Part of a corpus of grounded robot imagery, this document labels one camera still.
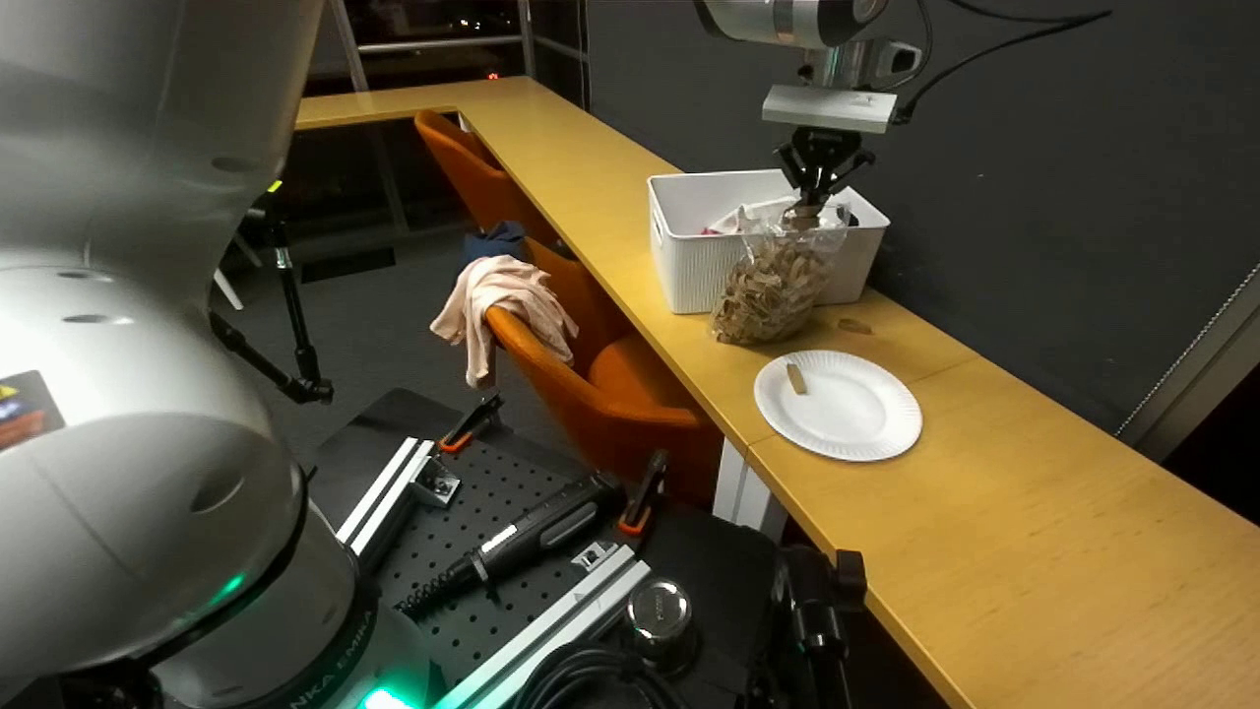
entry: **wooden countertop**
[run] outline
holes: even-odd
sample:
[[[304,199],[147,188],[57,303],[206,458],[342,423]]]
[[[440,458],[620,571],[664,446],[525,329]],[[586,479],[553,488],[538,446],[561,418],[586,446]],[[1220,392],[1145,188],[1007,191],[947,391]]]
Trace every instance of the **wooden countertop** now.
[[[1260,527],[871,290],[772,351],[668,313],[646,178],[675,173],[533,79],[306,98],[298,128],[462,111],[806,534],[868,555],[871,609],[953,703],[1252,703]],[[920,441],[842,463],[775,437],[754,372],[830,345],[893,371]]]

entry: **plastic bin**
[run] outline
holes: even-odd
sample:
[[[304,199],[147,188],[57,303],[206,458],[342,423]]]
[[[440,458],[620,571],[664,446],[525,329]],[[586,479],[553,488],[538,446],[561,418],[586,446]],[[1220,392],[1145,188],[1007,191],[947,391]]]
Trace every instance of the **plastic bin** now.
[[[745,255],[747,237],[714,237],[710,223],[724,220],[742,206],[794,196],[779,167],[731,167],[731,173],[655,173],[649,191],[649,238],[668,312],[714,312],[724,278]],[[868,288],[892,216],[881,216],[863,191],[842,188],[829,207],[847,206],[860,223],[838,230],[810,230],[829,265],[822,303],[853,303]]]

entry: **black cable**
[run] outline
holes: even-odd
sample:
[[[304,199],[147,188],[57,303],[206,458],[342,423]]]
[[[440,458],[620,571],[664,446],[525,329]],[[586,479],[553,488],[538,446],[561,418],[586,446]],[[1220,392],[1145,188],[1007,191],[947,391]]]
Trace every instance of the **black cable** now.
[[[634,649],[620,644],[561,644],[514,697],[514,709],[562,709],[578,694],[620,687],[646,709],[687,709],[675,685]]]
[[[1046,36],[1063,36],[1063,30],[1075,30],[1075,28],[1086,28],[1086,22],[1100,22],[1100,20],[1113,14],[1112,7],[1103,7],[1103,10],[1078,10],[1078,14],[1015,14],[1015,10],[995,10],[995,7],[986,7],[986,2],[972,2],[972,0],[948,0],[948,2],[962,7],[962,10],[972,10],[972,14],[1007,20],[1007,22],[1039,22],[1039,28],[1025,30],[1025,36],[1011,36],[1011,37],[999,37],[999,44],[993,44],[993,45],[979,45],[979,49],[948,64],[940,73],[924,79],[924,82],[902,102],[898,125],[910,125],[918,102],[920,102],[932,87],[940,87],[948,73],[956,73],[956,70],[964,70],[964,65],[972,65],[972,64],[979,64],[979,58],[989,58],[989,56],[995,56],[995,49],[1007,49],[1007,45],[1021,45],[1021,44],[1032,44],[1032,37],[1046,37]]]

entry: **white plate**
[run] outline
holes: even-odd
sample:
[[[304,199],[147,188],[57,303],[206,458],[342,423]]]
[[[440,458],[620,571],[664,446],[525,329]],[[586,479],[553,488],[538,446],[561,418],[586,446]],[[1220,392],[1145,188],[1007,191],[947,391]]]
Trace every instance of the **white plate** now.
[[[838,462],[885,462],[920,433],[918,396],[877,362],[842,351],[794,351],[762,364],[756,409],[787,441]]]

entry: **dark wall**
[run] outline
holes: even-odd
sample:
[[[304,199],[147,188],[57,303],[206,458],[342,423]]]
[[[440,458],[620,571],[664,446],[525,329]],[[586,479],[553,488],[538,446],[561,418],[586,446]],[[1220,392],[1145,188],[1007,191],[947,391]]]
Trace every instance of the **dark wall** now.
[[[853,183],[893,220],[873,282],[1113,427],[1260,265],[1260,2],[989,2],[1113,14],[972,64],[871,140]],[[689,0],[586,14],[595,112],[682,167],[772,164],[756,111],[794,56],[710,37]],[[930,14],[930,73],[1021,30]],[[881,30],[920,37],[913,2]]]

